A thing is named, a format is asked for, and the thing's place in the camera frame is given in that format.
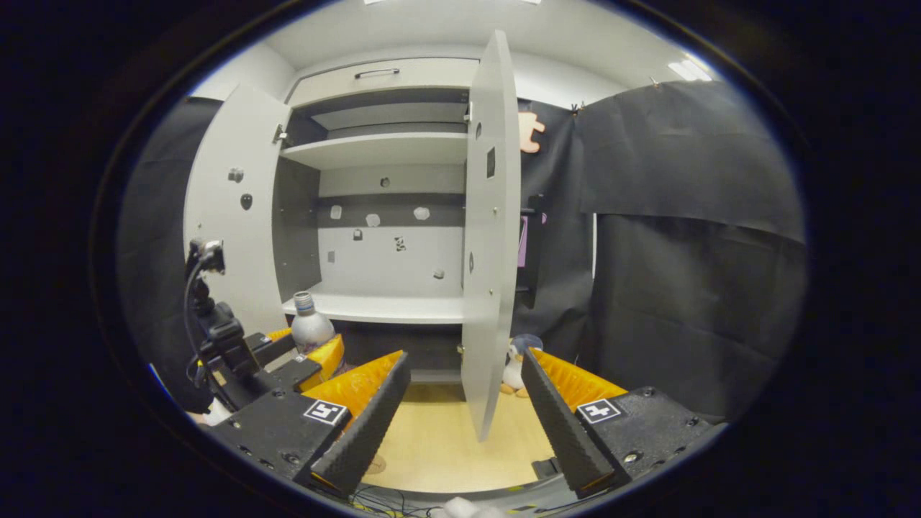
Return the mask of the penguin plush toy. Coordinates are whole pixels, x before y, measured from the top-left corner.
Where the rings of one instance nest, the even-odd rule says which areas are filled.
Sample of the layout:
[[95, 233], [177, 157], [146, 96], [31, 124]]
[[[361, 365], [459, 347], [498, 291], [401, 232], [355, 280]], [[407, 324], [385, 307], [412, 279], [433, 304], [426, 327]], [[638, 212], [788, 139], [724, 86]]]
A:
[[529, 398], [525, 383], [521, 377], [524, 354], [529, 348], [543, 350], [543, 341], [536, 335], [521, 334], [509, 339], [507, 363], [502, 374], [500, 393], [519, 398]]

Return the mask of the silver bottle with colourful label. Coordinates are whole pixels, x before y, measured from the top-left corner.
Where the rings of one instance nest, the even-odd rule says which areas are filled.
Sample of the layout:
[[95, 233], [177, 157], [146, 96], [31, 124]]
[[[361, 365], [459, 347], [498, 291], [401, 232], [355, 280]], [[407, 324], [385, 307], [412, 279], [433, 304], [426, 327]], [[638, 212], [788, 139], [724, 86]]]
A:
[[335, 327], [330, 319], [317, 309], [308, 291], [296, 292], [293, 301], [296, 316], [291, 322], [291, 335], [300, 354], [306, 355], [335, 338]]

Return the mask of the white cabinet door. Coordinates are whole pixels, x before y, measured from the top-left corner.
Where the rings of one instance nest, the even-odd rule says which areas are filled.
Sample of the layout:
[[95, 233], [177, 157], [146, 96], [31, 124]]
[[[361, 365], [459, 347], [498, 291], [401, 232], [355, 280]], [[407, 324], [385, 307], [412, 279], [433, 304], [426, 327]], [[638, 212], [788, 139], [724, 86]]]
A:
[[281, 145], [274, 135], [289, 115], [289, 106], [266, 92], [237, 86], [205, 131], [186, 188], [184, 239], [223, 242], [226, 272], [205, 278], [246, 332], [286, 326], [272, 216]]
[[475, 438], [489, 436], [509, 347], [521, 207], [519, 107], [506, 33], [496, 30], [469, 91], [461, 383]]

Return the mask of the black backdrop cloth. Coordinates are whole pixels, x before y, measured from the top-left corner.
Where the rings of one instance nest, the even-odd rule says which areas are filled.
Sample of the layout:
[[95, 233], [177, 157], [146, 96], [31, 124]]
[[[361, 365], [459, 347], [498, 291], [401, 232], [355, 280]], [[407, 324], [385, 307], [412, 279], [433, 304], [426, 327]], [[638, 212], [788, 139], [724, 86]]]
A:
[[214, 396], [186, 374], [193, 350], [183, 317], [183, 214], [194, 158], [221, 105], [190, 97], [159, 122], [126, 184], [116, 239], [119, 297], [132, 338], [175, 403], [200, 416], [210, 413]]
[[785, 357], [808, 286], [802, 204], [772, 132], [723, 82], [519, 109], [544, 125], [521, 156], [521, 197], [542, 196], [546, 220], [513, 334], [712, 422], [739, 419]]

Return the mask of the white and grey cabinet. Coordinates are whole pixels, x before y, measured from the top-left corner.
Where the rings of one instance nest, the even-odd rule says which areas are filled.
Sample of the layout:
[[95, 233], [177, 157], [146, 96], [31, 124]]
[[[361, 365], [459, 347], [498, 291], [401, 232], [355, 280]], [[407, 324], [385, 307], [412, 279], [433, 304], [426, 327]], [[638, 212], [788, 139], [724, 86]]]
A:
[[276, 173], [286, 318], [308, 291], [348, 361], [410, 351], [412, 381], [456, 386], [463, 348], [469, 88], [406, 88], [290, 107]]

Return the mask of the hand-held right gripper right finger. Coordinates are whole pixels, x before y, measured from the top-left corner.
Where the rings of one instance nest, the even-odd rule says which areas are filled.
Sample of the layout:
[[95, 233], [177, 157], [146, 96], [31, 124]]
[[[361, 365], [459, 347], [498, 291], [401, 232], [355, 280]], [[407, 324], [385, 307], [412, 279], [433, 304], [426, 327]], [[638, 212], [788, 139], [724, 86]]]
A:
[[535, 347], [521, 378], [570, 491], [613, 491], [704, 448], [723, 432], [653, 386], [624, 390]]

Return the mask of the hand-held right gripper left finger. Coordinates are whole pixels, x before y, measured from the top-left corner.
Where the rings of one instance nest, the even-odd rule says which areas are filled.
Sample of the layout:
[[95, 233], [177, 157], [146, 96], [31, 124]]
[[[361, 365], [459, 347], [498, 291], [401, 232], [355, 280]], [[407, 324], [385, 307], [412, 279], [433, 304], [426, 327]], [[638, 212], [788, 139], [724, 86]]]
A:
[[368, 472], [410, 380], [408, 355], [396, 351], [306, 391], [275, 383], [211, 433], [251, 465], [343, 499]]

